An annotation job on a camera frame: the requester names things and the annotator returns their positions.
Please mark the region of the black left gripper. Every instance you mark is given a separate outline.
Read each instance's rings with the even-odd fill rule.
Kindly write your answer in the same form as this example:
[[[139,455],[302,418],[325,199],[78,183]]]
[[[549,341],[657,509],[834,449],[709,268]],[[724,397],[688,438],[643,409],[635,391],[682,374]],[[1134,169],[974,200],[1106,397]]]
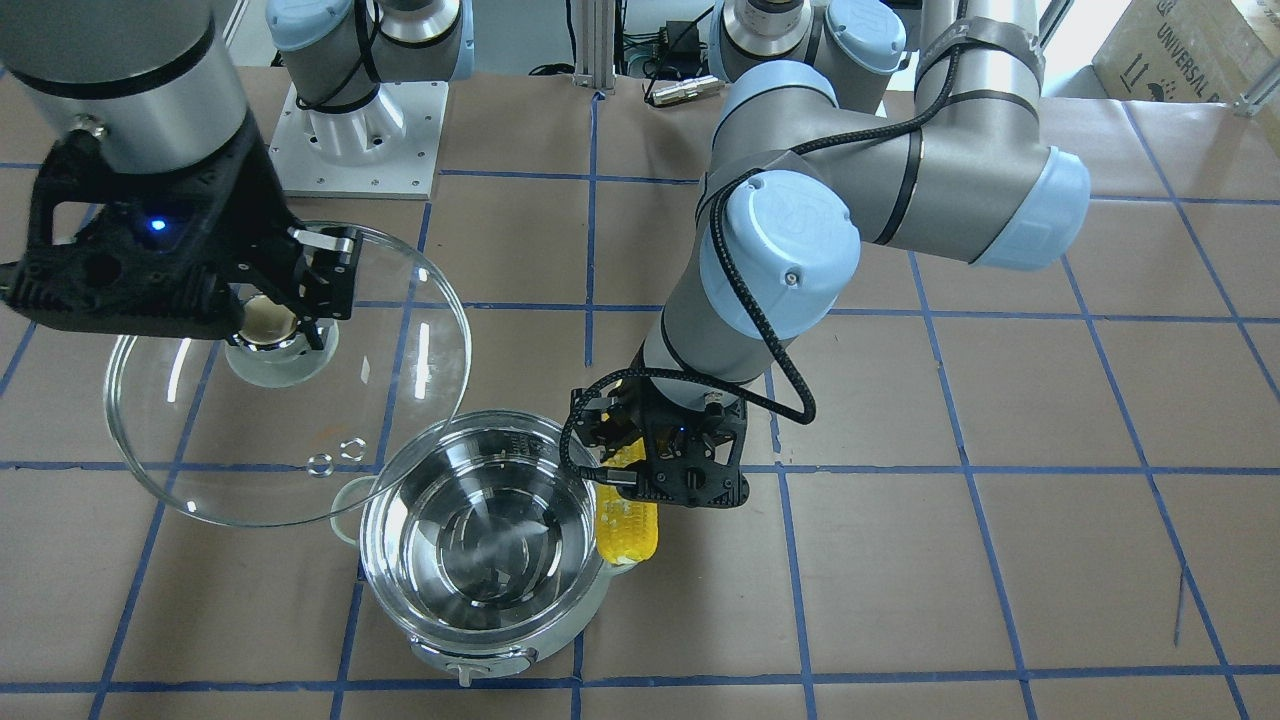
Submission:
[[[620,461],[617,468],[586,461],[575,474],[643,502],[713,509],[745,503],[745,402],[722,389],[694,388],[690,407],[644,375],[605,375],[573,389],[567,429],[582,446],[602,447],[605,460]]]

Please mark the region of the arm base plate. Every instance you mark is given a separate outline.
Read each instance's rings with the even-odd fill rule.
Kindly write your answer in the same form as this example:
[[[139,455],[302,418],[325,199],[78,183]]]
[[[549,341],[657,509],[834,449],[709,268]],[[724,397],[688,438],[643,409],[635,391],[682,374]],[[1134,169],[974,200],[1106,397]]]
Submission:
[[[346,114],[303,111],[291,88],[269,155],[291,197],[429,200],[447,82],[381,85]]]

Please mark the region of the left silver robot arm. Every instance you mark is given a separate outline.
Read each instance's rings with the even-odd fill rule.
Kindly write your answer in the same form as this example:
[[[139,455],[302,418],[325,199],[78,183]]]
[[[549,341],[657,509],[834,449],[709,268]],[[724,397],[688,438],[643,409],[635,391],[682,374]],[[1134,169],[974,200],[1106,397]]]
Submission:
[[[1036,4],[924,3],[915,113],[901,122],[876,114],[879,90],[837,78],[859,68],[856,13],[826,8],[829,54],[753,49],[732,78],[687,268],[634,363],[573,392],[558,442],[568,478],[737,507],[746,407],[815,419],[786,348],[832,309],[863,242],[1034,272],[1078,236],[1091,176],[1041,138]]]

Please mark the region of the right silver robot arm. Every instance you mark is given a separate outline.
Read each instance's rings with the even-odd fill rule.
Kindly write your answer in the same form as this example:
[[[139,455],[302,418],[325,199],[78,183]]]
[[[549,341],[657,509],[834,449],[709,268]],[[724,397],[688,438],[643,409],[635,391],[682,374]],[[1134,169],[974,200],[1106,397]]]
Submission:
[[[270,1],[297,137],[326,169],[410,151],[398,82],[474,70],[470,1]],[[206,1],[5,1],[3,64],[58,132],[3,302],[56,331],[260,347],[241,286],[284,341],[330,347],[351,316],[358,231],[288,208]]]

